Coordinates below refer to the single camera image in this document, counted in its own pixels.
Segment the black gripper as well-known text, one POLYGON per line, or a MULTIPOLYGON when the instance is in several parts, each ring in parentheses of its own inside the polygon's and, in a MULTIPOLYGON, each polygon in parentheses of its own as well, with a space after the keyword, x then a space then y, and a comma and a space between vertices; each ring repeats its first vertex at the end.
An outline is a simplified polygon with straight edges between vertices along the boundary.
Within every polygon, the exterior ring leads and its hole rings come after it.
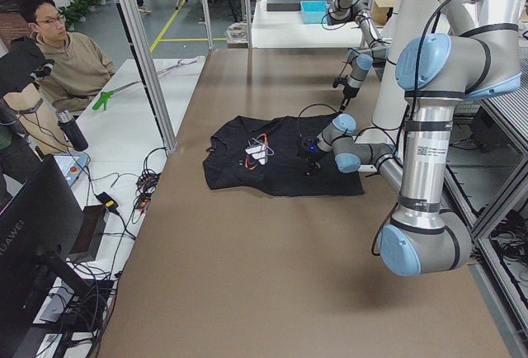
POLYGON ((307 147, 303 149, 303 153, 308 164, 304 175, 307 177, 317 176, 322 170, 321 161, 328 155, 328 152, 322 151, 318 147, 307 147))
POLYGON ((348 98, 355 98, 357 96, 357 94, 358 94, 358 88, 357 87, 352 87, 352 86, 346 85, 343 88, 343 96, 345 98, 341 102, 341 105, 339 107, 339 111, 345 111, 346 108, 349 105, 349 99, 348 98))

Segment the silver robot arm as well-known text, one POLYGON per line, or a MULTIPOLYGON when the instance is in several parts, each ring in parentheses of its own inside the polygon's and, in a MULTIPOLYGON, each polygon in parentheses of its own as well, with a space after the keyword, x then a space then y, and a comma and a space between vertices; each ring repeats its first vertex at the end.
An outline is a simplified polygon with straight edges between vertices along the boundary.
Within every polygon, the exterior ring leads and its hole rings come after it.
POLYGON ((375 70, 378 78, 383 77, 389 53, 389 43, 382 39, 375 25, 368 0, 333 0, 328 9, 327 23, 334 25, 351 21, 361 29, 366 47, 349 49, 346 63, 351 66, 351 73, 347 76, 339 75, 334 79, 334 88, 343 86, 339 113, 344 112, 350 100, 356 97, 371 69, 375 70))
POLYGON ((497 97, 521 84, 518 22, 525 0, 334 0, 328 22, 355 21, 367 46, 348 56, 345 96, 355 96, 370 67, 384 63, 372 119, 378 141, 363 139, 340 111, 299 154, 318 172, 331 153, 339 171, 371 165, 398 191, 375 237, 396 275, 449 271, 469 260, 472 241, 442 205, 455 108, 497 97))

